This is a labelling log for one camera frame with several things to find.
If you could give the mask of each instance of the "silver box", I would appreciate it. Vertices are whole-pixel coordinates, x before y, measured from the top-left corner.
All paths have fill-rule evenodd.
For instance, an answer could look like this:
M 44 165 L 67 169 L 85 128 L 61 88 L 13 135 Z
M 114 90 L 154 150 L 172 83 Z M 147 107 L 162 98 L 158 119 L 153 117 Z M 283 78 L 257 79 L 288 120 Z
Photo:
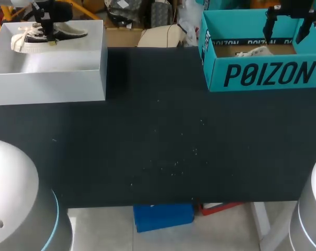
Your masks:
M 19 27 L 31 22 L 3 24 L 0 30 L 0 105 L 105 100 L 106 33 L 102 20 L 69 21 L 88 30 L 75 51 L 22 54 L 10 49 Z

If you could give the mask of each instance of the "cable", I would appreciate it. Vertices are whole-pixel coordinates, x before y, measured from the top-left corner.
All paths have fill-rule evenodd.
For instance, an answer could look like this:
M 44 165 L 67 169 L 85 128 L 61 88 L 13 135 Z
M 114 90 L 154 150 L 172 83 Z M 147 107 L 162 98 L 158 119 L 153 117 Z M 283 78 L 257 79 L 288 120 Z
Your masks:
M 168 32 L 170 31 L 172 25 L 170 25 L 170 27 L 167 30 L 167 34 L 166 34 L 166 48 L 168 48 Z

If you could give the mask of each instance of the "poizon box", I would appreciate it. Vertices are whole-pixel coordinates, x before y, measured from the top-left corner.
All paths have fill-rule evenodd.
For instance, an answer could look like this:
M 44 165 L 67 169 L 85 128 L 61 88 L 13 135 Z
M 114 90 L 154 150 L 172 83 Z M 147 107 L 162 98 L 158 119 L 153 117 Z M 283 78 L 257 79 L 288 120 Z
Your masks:
M 278 17 L 268 45 L 273 55 L 236 57 L 266 45 L 265 12 L 204 11 L 199 53 L 211 92 L 316 87 L 316 27 L 297 44 L 301 19 Z

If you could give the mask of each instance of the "black table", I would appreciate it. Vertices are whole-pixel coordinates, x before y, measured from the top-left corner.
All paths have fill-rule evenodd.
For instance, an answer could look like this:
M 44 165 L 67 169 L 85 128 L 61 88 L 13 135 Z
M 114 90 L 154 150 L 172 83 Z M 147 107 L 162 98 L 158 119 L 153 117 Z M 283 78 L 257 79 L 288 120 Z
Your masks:
M 316 88 L 210 93 L 197 48 L 108 53 L 107 101 L 0 107 L 65 206 L 299 198 Z

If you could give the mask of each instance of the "sneaker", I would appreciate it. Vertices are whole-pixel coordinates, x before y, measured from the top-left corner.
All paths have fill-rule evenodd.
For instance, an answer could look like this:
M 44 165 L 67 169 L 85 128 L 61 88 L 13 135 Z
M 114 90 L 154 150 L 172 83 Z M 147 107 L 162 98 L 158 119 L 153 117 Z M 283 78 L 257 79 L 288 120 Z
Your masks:
M 13 51 L 21 53 L 41 53 L 59 50 L 76 50 L 84 43 L 87 31 L 77 30 L 64 22 L 53 24 L 54 42 L 48 42 L 43 34 L 41 24 L 34 23 L 32 27 L 20 27 L 24 33 L 12 37 L 11 48 Z
M 261 46 L 256 49 L 253 49 L 247 53 L 240 52 L 236 56 L 266 56 L 273 55 L 266 46 Z

